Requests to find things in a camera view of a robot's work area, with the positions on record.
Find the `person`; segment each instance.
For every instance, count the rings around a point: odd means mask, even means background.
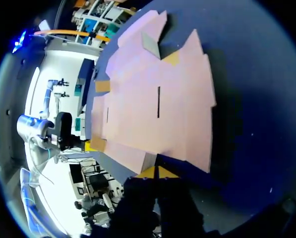
[[[93,217],[98,212],[108,211],[108,207],[102,198],[94,198],[92,201],[88,193],[85,193],[80,201],[75,201],[74,205],[78,210],[83,210],[83,217],[88,218]]]
[[[179,200],[176,194],[178,187],[181,191]],[[296,202],[285,199],[279,204],[269,205],[241,226],[221,235],[218,231],[204,230],[203,215],[181,179],[129,178],[124,183],[124,196],[111,217],[110,227],[103,231],[94,226],[90,237],[151,238],[155,228],[151,211],[156,198],[161,211],[163,238],[277,238],[296,209]],[[178,202],[184,204],[184,209],[177,209]]]

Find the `blue table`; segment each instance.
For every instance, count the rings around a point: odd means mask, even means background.
[[[250,0],[155,0],[122,26],[105,47],[97,62],[97,80],[109,79],[105,69],[118,49],[117,38],[151,9],[169,14],[160,43],[162,57],[180,48],[197,29],[209,55],[217,100],[212,110],[211,173],[171,158],[161,157],[161,163],[201,187],[218,191],[226,204],[243,212],[256,212],[286,193],[295,193],[296,48],[285,31]],[[87,138],[91,138],[94,96],[91,84]],[[114,166],[118,166],[115,173],[131,175],[117,162]]]

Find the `pink cardboard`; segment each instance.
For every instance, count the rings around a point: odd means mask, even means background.
[[[150,10],[138,20],[136,20],[124,33],[118,38],[118,46],[121,47],[126,41],[130,40],[131,37],[136,34],[143,26],[148,24],[153,18],[158,16],[156,10]]]
[[[209,60],[196,31],[178,51],[178,57],[175,65],[159,60],[112,85],[105,103],[109,108],[105,138],[186,160],[209,172],[215,95]]]
[[[140,31],[133,34],[132,38],[111,56],[106,67],[106,73],[110,80],[122,83],[132,74],[160,60],[143,48],[142,32],[158,42],[166,22],[167,12],[164,11],[147,23]]]

